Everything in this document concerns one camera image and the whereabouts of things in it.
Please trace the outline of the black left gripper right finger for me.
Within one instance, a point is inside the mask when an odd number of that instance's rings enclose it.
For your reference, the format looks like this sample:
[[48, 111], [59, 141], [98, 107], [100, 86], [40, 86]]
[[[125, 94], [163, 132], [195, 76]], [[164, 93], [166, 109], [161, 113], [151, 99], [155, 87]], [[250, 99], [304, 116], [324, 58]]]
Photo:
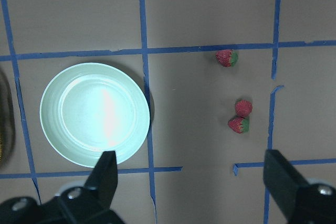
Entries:
[[263, 182], [285, 218], [302, 218], [304, 194], [312, 185], [280, 151], [265, 151]]

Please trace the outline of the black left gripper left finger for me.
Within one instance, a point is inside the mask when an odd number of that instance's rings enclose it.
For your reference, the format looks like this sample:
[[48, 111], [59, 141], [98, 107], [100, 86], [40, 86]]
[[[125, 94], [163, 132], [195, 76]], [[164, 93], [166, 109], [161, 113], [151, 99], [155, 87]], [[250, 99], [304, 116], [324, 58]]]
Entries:
[[115, 151], [104, 151], [87, 178], [84, 188], [89, 190], [104, 208], [110, 208], [118, 185]]

